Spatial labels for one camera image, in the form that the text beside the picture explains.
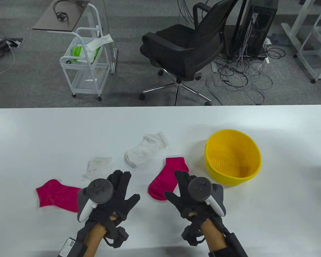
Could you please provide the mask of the person's left hand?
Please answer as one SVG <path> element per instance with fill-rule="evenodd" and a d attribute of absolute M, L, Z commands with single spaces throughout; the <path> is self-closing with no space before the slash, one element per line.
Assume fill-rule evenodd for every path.
<path fill-rule="evenodd" d="M 129 199 L 125 199 L 130 179 L 131 173 L 129 171 L 122 172 L 121 170 L 115 170 L 107 177 L 107 180 L 110 181 L 113 186 L 112 197 L 109 201 L 98 204 L 97 207 L 93 209 L 85 222 L 86 229 L 92 230 L 91 226 L 95 226 L 96 224 L 104 226 L 112 216 L 116 217 L 116 219 L 112 221 L 115 227 L 127 219 L 128 213 L 140 200 L 139 194 L 134 194 Z"/>

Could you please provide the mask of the person's right hand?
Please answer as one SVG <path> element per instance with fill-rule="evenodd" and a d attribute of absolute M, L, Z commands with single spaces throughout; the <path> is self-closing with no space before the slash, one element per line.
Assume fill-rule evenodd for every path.
<path fill-rule="evenodd" d="M 174 176 L 178 182 L 180 196 L 166 191 L 164 197 L 172 203 L 179 211 L 182 218 L 191 222 L 200 222 L 202 224 L 206 219 L 211 219 L 215 223 L 222 223 L 222 217 L 205 201 L 197 201 L 189 193 L 189 184 L 197 178 L 195 175 L 189 175 L 187 172 L 175 171 Z"/>

